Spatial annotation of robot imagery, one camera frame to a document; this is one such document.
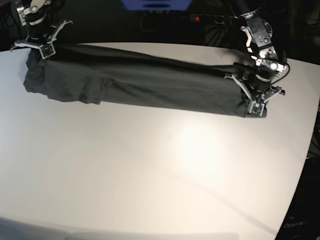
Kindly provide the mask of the dark grey T-shirt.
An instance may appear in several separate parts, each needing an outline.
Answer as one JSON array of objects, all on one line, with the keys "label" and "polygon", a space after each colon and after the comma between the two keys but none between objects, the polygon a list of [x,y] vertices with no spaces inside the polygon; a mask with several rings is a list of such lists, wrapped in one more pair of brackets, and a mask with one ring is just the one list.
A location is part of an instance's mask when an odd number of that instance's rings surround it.
[{"label": "dark grey T-shirt", "polygon": [[203,65],[109,47],[59,45],[43,59],[28,55],[23,85],[60,102],[101,102],[254,118],[249,101],[227,73],[229,65]]}]

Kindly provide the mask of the blue plastic box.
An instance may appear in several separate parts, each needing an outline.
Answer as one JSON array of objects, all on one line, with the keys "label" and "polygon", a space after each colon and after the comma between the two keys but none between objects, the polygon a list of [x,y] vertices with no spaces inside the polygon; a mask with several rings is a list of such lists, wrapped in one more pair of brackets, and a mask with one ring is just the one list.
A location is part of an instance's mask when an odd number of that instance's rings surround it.
[{"label": "blue plastic box", "polygon": [[185,11],[192,0],[122,0],[129,11]]}]

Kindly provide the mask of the black power strip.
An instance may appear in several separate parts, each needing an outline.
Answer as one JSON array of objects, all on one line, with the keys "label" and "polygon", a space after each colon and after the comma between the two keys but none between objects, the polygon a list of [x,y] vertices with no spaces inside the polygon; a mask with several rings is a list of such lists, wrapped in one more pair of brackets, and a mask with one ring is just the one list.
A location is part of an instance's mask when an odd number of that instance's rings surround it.
[{"label": "black power strip", "polygon": [[202,23],[208,25],[228,25],[232,24],[234,17],[228,15],[214,14],[191,14],[189,16],[191,22]]}]

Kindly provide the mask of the black OpenArm case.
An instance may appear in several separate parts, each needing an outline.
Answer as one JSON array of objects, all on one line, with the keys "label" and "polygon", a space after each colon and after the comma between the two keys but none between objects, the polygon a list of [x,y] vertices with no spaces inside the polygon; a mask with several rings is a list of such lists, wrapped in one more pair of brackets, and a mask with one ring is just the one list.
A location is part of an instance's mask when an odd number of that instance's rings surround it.
[{"label": "black OpenArm case", "polygon": [[292,201],[275,237],[277,240],[320,238],[320,159],[305,160]]}]

